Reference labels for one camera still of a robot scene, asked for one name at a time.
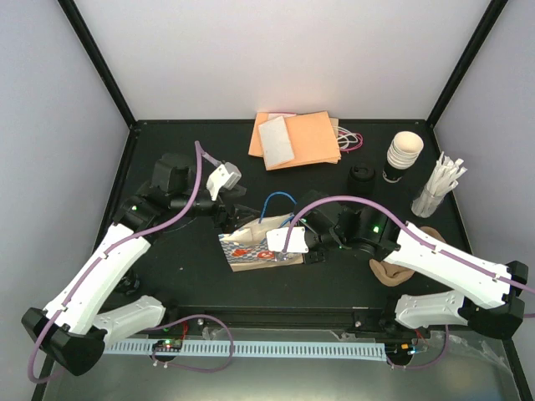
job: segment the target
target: paper cup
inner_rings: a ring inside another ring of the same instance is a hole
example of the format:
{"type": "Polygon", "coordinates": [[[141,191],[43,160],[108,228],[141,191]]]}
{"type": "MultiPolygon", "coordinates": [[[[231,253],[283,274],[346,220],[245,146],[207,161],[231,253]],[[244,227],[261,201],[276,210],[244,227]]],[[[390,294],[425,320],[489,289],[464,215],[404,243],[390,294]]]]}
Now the paper cup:
{"type": "Polygon", "coordinates": [[[424,148],[424,141],[410,131],[396,134],[386,152],[386,162],[383,168],[383,178],[390,183],[401,180],[407,169],[418,159],[424,148]]]}

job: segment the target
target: orange folder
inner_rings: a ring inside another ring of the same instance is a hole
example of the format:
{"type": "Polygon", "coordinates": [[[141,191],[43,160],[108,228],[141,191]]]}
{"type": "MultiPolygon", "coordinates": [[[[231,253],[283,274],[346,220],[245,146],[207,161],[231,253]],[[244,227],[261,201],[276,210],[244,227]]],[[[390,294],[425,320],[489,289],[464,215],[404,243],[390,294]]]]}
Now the orange folder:
{"type": "MultiPolygon", "coordinates": [[[[268,121],[268,115],[269,113],[257,113],[249,145],[249,155],[251,156],[262,157],[262,142],[258,126],[268,121]]],[[[295,159],[277,165],[270,170],[312,163],[338,163],[340,149],[326,111],[287,117],[284,121],[292,142],[295,159]]]]}

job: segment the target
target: gift bag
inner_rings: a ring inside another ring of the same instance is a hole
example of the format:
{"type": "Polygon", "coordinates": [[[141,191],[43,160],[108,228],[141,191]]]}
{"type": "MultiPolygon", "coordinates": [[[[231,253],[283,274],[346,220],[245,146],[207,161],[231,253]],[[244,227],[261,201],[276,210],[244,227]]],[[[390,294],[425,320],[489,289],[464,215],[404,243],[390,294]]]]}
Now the gift bag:
{"type": "Polygon", "coordinates": [[[231,269],[234,272],[241,272],[303,263],[303,255],[299,253],[290,253],[287,260],[276,261],[275,253],[268,249],[266,232],[289,226],[290,216],[264,217],[260,224],[256,219],[232,234],[220,234],[219,243],[231,269]]]}

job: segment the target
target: black table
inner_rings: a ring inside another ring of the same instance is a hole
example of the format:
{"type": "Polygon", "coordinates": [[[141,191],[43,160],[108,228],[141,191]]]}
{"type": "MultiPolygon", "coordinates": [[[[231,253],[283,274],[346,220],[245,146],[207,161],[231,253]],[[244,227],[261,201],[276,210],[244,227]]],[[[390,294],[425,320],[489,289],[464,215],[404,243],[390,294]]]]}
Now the black table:
{"type": "MultiPolygon", "coordinates": [[[[362,122],[342,121],[343,127],[360,132],[364,146],[343,154],[337,165],[306,165],[292,169],[265,171],[261,158],[247,154],[252,121],[146,122],[140,125],[120,200],[133,195],[150,178],[154,163],[164,153],[182,153],[195,158],[194,140],[220,160],[240,168],[240,184],[247,194],[239,203],[262,209],[266,197],[284,190],[296,199],[310,189],[330,195],[346,193],[349,167],[358,160],[372,163],[378,172],[370,197],[392,210],[402,221],[436,228],[446,241],[468,249],[455,201],[447,196],[439,210],[428,219],[410,212],[410,203],[429,178],[438,146],[432,131],[421,121],[362,122]],[[388,184],[380,173],[386,151],[397,132],[410,130],[425,143],[415,165],[397,184],[388,184]]],[[[211,165],[205,162],[205,171],[211,165]]],[[[273,197],[267,216],[288,213],[293,205],[282,196],[273,197]]],[[[216,314],[228,322],[243,325],[305,327],[344,326],[354,311],[380,310],[393,294],[424,295],[447,291],[438,282],[416,273],[408,282],[388,288],[381,284],[368,262],[358,261],[347,252],[331,251],[329,260],[313,265],[281,266],[248,272],[232,272],[219,246],[210,218],[196,218],[187,226],[170,230],[134,265],[144,294],[166,293],[178,301],[181,315],[190,312],[216,314]]],[[[107,307],[117,307],[136,299],[114,294],[107,307]]]]}

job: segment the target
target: perforated white strip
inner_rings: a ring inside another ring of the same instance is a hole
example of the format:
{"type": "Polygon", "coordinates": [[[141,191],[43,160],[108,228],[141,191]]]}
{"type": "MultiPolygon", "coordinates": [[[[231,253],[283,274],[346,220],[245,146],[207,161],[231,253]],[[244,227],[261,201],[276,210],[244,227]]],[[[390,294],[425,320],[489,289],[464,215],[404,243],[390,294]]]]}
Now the perforated white strip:
{"type": "MultiPolygon", "coordinates": [[[[151,355],[156,339],[126,339],[106,348],[104,353],[114,355],[151,355]]],[[[185,357],[226,357],[228,341],[185,340],[182,350],[158,352],[156,355],[185,357]]],[[[316,358],[386,360],[385,345],[378,343],[301,343],[272,341],[235,341],[235,357],[253,358],[316,358]]]]}

